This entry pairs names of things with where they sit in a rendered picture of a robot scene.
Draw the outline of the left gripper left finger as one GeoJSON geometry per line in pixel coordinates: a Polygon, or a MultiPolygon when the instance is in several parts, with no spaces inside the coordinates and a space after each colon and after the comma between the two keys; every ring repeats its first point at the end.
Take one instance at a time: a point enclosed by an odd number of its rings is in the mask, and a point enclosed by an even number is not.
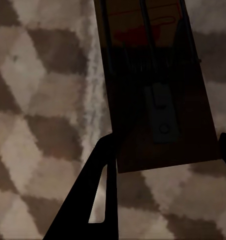
{"type": "Polygon", "coordinates": [[[119,240],[115,133],[100,138],[43,240],[119,240]],[[105,217],[88,223],[103,167],[107,165],[105,217]]]}

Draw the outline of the mousetrap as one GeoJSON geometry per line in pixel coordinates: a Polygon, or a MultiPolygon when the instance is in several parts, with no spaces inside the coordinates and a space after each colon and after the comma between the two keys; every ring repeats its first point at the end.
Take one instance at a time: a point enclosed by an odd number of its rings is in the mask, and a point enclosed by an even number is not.
{"type": "Polygon", "coordinates": [[[221,160],[185,0],[94,0],[118,173],[221,160]]]}

